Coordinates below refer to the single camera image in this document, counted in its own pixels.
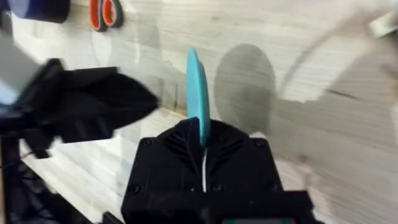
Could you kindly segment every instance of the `scissors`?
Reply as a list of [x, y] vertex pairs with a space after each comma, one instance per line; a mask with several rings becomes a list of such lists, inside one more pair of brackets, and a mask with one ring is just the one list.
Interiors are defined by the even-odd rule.
[[119, 0], [90, 0], [91, 26], [97, 32], [108, 27], [119, 28], [123, 24], [123, 9]]

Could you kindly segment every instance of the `black 3d-printed part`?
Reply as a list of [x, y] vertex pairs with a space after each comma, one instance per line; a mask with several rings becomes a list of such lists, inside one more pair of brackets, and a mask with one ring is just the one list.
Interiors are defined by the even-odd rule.
[[283, 191], [268, 142], [220, 121], [211, 122], [203, 192], [198, 130], [191, 118], [140, 141], [121, 209], [127, 224], [256, 217], [316, 223], [308, 193]]

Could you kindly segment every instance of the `wood grain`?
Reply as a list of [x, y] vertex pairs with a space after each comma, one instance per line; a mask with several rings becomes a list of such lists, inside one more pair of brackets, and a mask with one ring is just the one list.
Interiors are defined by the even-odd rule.
[[161, 109], [107, 141], [56, 145], [26, 163], [91, 221], [119, 206], [139, 138], [183, 119], [185, 60], [196, 48], [211, 117], [266, 135], [286, 189], [308, 189], [327, 223], [395, 223], [397, 48], [373, 39], [382, 0], [122, 0], [126, 23], [91, 30], [88, 1], [66, 23], [13, 17], [16, 43], [67, 68], [118, 66]]

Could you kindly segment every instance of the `wire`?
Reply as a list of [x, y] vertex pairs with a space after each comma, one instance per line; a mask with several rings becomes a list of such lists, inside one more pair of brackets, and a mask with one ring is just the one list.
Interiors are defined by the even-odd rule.
[[28, 152], [27, 154], [24, 154], [23, 156], [21, 156], [18, 159], [16, 159], [14, 162], [9, 162], [7, 164], [1, 165], [0, 169], [4, 169], [4, 168], [10, 167], [10, 166], [17, 165], [20, 162], [22, 162], [22, 159], [25, 159], [26, 157], [30, 156], [31, 154], [33, 154], [33, 152]]

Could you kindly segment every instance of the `screw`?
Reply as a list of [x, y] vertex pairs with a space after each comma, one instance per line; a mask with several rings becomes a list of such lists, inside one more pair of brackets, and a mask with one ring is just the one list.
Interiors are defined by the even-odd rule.
[[213, 189], [214, 192], [220, 192], [223, 190], [223, 186], [221, 186], [221, 184], [213, 184], [211, 188]]
[[256, 143], [256, 146], [258, 146], [258, 147], [265, 146], [266, 145], [266, 140], [264, 140], [264, 139], [256, 139], [255, 143]]
[[188, 185], [185, 187], [185, 190], [188, 192], [196, 192], [197, 188], [194, 185]]
[[153, 143], [153, 141], [152, 141], [151, 139], [145, 139], [145, 140], [142, 142], [142, 145], [143, 145], [143, 146], [150, 146], [152, 143]]
[[133, 195], [138, 194], [141, 191], [141, 186], [138, 184], [133, 184], [129, 187], [128, 192], [132, 193]]

